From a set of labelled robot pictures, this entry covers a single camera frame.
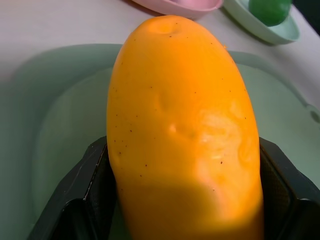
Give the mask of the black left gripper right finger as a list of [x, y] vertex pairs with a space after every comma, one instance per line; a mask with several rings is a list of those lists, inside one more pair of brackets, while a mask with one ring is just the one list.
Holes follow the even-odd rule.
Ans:
[[318, 240], [320, 190], [273, 142], [259, 139], [266, 240]]

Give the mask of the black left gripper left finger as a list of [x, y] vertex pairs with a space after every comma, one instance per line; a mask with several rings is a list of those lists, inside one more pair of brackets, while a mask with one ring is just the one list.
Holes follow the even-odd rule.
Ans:
[[86, 149], [59, 182], [29, 240], [106, 240], [117, 201], [106, 137]]

